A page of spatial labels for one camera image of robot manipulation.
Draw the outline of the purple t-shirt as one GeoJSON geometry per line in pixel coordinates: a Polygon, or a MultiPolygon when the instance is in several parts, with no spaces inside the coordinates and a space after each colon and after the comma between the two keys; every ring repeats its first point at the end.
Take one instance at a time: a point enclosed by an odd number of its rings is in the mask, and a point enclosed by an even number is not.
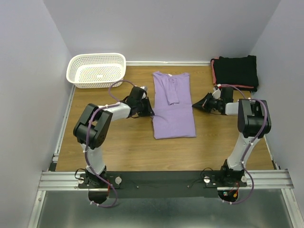
{"type": "Polygon", "coordinates": [[[153,73],[155,139],[194,138],[196,129],[190,95],[190,74],[153,73]]]}

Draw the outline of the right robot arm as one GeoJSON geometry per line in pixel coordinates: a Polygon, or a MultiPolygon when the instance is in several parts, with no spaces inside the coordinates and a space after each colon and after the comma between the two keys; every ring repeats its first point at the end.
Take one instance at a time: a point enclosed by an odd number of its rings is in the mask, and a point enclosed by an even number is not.
{"type": "Polygon", "coordinates": [[[265,100],[246,98],[233,100],[237,87],[228,84],[214,86],[212,93],[192,105],[193,108],[206,113],[217,111],[221,115],[236,116],[239,132],[236,145],[231,155],[224,161],[220,170],[202,171],[202,180],[207,188],[230,187],[243,179],[246,172],[247,160],[264,135],[271,130],[271,119],[265,100]]]}

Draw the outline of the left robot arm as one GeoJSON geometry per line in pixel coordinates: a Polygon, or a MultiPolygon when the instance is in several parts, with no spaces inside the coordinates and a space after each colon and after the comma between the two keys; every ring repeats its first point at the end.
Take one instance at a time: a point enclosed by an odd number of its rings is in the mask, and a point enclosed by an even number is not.
{"type": "Polygon", "coordinates": [[[154,116],[147,90],[145,86],[133,86],[130,94],[123,100],[104,106],[88,104],[82,112],[73,129],[73,135],[83,148],[85,171],[94,187],[99,188],[104,184],[110,186],[105,177],[106,165],[102,152],[110,123],[120,119],[154,116]]]}

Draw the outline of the red folded t-shirt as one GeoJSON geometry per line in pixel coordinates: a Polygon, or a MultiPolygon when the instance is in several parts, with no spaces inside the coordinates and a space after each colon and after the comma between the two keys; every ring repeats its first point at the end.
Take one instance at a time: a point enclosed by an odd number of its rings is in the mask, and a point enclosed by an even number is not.
{"type": "Polygon", "coordinates": [[[216,79],[216,74],[215,74],[215,69],[214,69],[214,62],[215,60],[218,60],[219,58],[213,58],[210,61],[210,65],[211,65],[211,70],[212,70],[212,76],[213,76],[213,84],[217,85],[217,79],[216,79]]]}

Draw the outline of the black folded t-shirt top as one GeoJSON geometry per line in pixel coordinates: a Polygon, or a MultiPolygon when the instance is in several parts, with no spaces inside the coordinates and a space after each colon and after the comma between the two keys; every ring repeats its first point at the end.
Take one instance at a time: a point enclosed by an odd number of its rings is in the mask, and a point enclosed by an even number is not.
{"type": "Polygon", "coordinates": [[[218,57],[214,62],[217,84],[258,87],[257,57],[218,57]]]}

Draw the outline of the black folded t-shirt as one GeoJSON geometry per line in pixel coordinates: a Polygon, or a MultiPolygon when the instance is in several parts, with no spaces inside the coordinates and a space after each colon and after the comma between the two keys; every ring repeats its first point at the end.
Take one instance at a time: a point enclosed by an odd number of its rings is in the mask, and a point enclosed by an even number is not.
{"type": "Polygon", "coordinates": [[[258,87],[257,57],[218,57],[214,62],[217,84],[258,87]]]}
{"type": "Polygon", "coordinates": [[[222,87],[235,87],[241,91],[250,91],[250,92],[256,92],[257,88],[256,87],[251,87],[251,86],[242,86],[242,85],[222,85],[222,87]]]}

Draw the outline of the white perforated plastic basket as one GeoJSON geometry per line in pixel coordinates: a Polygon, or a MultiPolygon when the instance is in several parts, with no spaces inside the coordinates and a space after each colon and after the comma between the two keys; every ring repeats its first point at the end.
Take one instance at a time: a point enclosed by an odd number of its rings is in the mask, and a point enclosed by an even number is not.
{"type": "Polygon", "coordinates": [[[125,72],[126,59],[122,54],[80,54],[69,61],[66,79],[77,88],[109,88],[122,80],[125,72]]]}

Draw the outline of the black folded t-shirt bottom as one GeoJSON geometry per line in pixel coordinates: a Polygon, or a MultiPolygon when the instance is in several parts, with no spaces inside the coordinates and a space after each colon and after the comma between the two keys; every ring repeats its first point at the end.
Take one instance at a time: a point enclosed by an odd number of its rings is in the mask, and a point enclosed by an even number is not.
{"type": "Polygon", "coordinates": [[[257,88],[256,87],[251,87],[251,86],[242,86],[242,85],[222,85],[222,87],[235,87],[241,91],[250,91],[250,92],[256,92],[257,88]]]}

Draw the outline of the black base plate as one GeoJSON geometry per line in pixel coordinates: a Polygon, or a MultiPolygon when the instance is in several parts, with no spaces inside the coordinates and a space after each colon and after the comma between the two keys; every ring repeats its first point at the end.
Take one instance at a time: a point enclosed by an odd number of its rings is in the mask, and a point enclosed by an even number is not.
{"type": "Polygon", "coordinates": [[[107,199],[157,199],[221,197],[236,201],[239,188],[247,186],[243,171],[104,171],[100,177],[88,171],[75,173],[80,189],[90,201],[107,199]]]}

